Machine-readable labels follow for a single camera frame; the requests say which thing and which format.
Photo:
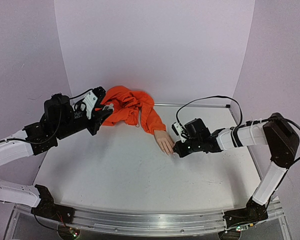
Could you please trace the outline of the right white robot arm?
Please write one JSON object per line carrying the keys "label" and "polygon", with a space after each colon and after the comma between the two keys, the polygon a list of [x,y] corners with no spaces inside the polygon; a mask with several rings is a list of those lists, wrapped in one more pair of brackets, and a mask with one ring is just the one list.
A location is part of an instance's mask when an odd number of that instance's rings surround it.
{"label": "right white robot arm", "polygon": [[296,154],[300,137],[295,127],[294,122],[277,112],[267,119],[248,121],[214,132],[210,132],[200,118],[185,125],[175,122],[171,128],[180,140],[175,143],[173,151],[184,158],[196,152],[220,153],[235,148],[267,145],[271,154],[270,165],[251,197],[252,203],[263,206],[279,187],[288,169],[299,160]]}

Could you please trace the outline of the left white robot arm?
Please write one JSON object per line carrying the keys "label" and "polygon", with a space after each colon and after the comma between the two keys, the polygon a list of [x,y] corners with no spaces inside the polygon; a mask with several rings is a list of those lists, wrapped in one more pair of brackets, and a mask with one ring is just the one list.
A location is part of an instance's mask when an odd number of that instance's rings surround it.
{"label": "left white robot arm", "polygon": [[[58,141],[82,130],[94,136],[113,113],[112,104],[104,105],[106,90],[99,86],[72,97],[57,93],[44,102],[40,121],[25,126],[0,140],[0,167],[15,160],[36,156],[58,146]],[[21,185],[0,179],[0,201],[36,208],[46,218],[54,218],[57,206],[45,198],[44,188]]]}

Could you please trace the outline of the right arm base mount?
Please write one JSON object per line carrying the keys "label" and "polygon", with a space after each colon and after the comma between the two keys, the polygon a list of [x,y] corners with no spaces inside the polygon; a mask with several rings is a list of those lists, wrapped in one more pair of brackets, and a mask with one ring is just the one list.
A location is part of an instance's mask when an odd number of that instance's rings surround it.
{"label": "right arm base mount", "polygon": [[240,226],[257,224],[260,221],[268,219],[268,207],[271,201],[272,193],[265,204],[261,205],[253,200],[253,195],[247,201],[244,208],[227,210],[223,214],[223,219],[226,223],[226,230],[235,229]]}

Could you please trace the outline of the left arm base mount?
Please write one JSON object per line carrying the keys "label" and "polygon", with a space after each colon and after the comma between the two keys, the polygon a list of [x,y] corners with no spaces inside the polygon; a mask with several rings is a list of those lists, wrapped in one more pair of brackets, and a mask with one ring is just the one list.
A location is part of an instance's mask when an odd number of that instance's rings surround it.
{"label": "left arm base mount", "polygon": [[31,208],[33,215],[65,224],[71,224],[73,222],[75,214],[73,207],[56,204],[46,186],[36,184],[34,187],[39,192],[40,202],[37,207]]}

